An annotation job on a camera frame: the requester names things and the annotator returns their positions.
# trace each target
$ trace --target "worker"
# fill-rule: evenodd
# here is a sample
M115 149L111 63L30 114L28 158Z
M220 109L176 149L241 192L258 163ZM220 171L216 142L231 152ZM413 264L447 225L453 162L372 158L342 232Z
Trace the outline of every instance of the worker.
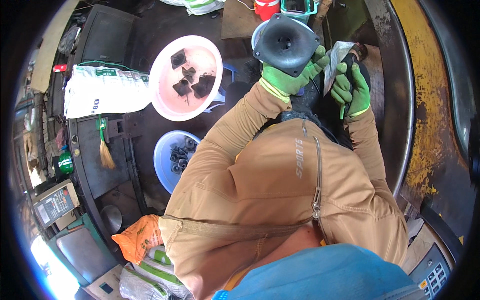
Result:
M352 93L341 63L330 94L340 109L349 104L342 122L353 150L311 114L264 126L298 116L290 96L328 63L319 46L296 78L264 64L259 82L197 146L159 219L175 275L196 300L422 292L398 266L407 227L385 181L361 62L351 67ZM367 283L373 288L362 294Z

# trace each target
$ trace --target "tan jacket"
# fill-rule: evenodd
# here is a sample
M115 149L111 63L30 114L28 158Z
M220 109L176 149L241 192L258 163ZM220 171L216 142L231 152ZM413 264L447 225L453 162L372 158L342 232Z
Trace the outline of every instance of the tan jacket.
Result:
M347 120L353 152L301 119L247 145L289 108L255 84L198 145L159 220L175 274L197 300L309 222L316 190L327 244L352 243L395 264L406 255L407 227L385 182L372 111Z

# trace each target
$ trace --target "straw broom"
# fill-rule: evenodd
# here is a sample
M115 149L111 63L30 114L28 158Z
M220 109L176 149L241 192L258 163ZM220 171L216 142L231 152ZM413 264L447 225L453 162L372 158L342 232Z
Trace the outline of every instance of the straw broom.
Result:
M100 161L102 162L102 166L105 168L115 169L117 166L113 161L112 155L105 143L105 139L103 137L103 130L107 127L105 124L105 119L101 118L100 115L98 116L100 119Z

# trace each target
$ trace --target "metal bowl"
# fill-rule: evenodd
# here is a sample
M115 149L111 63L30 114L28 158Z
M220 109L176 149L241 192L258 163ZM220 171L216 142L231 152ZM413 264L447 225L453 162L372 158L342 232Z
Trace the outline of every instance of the metal bowl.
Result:
M116 234L122 222L122 216L119 208L116 205L107 205L100 212L102 221L110 234Z

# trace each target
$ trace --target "green work glove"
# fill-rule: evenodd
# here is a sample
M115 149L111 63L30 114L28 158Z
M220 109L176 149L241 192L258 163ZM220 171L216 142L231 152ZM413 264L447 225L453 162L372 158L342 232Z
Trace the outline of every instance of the green work glove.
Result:
M329 57L325 56L325 47L318 46L298 77L285 74L264 62L264 70L259 83L269 93L288 103L290 95L298 93L302 87L308 84L310 79L313 79L328 65L329 61Z
M350 82L345 73L347 72L347 64L344 62L336 66L338 75L335 77L335 82L332 86L330 94L333 99L340 106L340 119L343 119L345 114L345 104L350 103L348 109L348 116L353 118L370 107L370 90L368 89L365 78L360 73L360 67L356 62L352 64L353 90L350 93Z

